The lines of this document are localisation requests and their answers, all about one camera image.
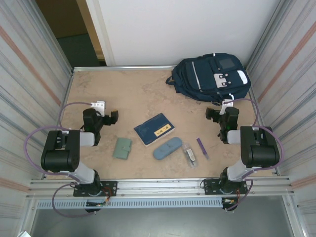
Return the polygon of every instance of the backpack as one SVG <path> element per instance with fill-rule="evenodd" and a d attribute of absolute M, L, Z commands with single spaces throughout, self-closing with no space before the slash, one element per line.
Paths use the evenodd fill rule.
<path fill-rule="evenodd" d="M 224 99 L 244 98 L 251 85 L 241 62 L 226 53 L 182 60 L 166 84 L 173 85 L 177 93 L 215 105 Z"/>

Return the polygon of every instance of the purple marker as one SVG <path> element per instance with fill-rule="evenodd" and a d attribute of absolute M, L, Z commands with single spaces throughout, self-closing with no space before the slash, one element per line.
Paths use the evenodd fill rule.
<path fill-rule="evenodd" d="M 209 156 L 208 156 L 200 138 L 197 138 L 197 143 L 199 144 L 199 147 L 201 147 L 201 150 L 202 150 L 203 154 L 205 155 L 206 159 L 209 159 Z"/>

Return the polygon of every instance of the yellow label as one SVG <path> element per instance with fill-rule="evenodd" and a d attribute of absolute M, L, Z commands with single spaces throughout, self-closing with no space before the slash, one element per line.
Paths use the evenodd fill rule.
<path fill-rule="evenodd" d="M 160 135 L 162 135 L 163 133 L 168 131 L 170 128 L 171 128 L 171 126 L 169 124 L 163 126 L 161 129 L 159 129 L 155 132 L 156 137 L 159 137 Z"/>

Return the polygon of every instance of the green wallet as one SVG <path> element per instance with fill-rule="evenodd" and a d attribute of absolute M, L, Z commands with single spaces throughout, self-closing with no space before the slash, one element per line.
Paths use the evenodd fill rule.
<path fill-rule="evenodd" d="M 119 159 L 127 159 L 132 148 L 132 140 L 119 137 L 115 145 L 113 157 Z"/>

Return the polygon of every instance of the beige tabletop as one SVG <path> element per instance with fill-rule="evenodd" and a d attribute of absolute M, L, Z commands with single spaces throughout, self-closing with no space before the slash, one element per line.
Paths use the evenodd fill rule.
<path fill-rule="evenodd" d="M 220 127 L 205 118 L 207 107 L 220 109 L 209 102 L 199 102 L 177 94 L 173 86 L 165 84 L 171 71 L 100 71 L 76 72 L 68 103 L 82 101 L 106 101 L 106 114 L 118 110 L 115 125 L 104 126 L 101 140 L 96 147 L 82 147 L 80 160 L 98 171 L 103 179 L 125 178 L 195 178 L 218 177 L 223 169 L 240 159 L 240 146 L 225 145 L 217 137 Z M 254 112 L 251 103 L 235 103 L 240 110 L 238 124 L 251 125 Z M 85 105 L 67 107 L 63 126 L 79 129 L 83 125 Z M 163 113 L 175 126 L 175 130 L 157 142 L 145 147 L 134 127 L 153 116 Z M 127 160 L 113 158 L 117 138 L 132 140 Z M 196 155 L 198 166 L 191 168 L 182 149 L 163 160 L 156 160 L 153 151 L 172 137 L 189 143 Z M 196 138 L 199 137 L 210 156 L 206 160 Z M 271 175 L 259 171 L 257 175 Z"/>

